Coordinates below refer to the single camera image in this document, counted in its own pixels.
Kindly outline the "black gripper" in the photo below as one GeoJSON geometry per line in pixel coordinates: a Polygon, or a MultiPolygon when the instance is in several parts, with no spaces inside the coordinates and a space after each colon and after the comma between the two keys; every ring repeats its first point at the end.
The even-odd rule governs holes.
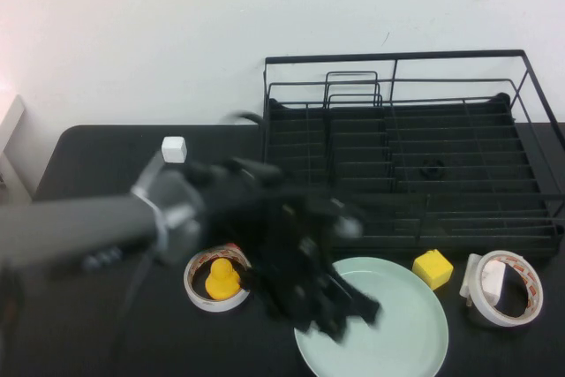
{"type": "Polygon", "coordinates": [[[330,260],[340,203],[307,193],[253,197],[253,288],[269,317],[307,333],[315,327],[340,343],[346,320],[373,325],[380,303],[348,283],[330,260]]]}

